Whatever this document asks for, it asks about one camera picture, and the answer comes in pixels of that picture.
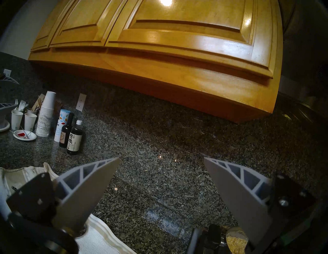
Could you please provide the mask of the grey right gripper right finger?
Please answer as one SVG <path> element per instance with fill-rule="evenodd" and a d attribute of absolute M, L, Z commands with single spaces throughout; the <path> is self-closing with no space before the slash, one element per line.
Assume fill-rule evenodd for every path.
<path fill-rule="evenodd" d="M 286 246 L 310 228 L 316 198 L 286 174 L 257 171 L 204 158 L 220 196 L 248 237 L 249 246 Z"/>

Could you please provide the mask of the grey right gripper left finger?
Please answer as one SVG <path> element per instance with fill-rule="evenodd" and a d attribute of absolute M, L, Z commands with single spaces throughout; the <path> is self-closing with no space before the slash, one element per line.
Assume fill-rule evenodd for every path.
<path fill-rule="evenodd" d="M 119 157 L 74 167 L 54 178 L 42 172 L 7 198 L 11 212 L 34 223 L 78 233 L 121 163 Z"/>

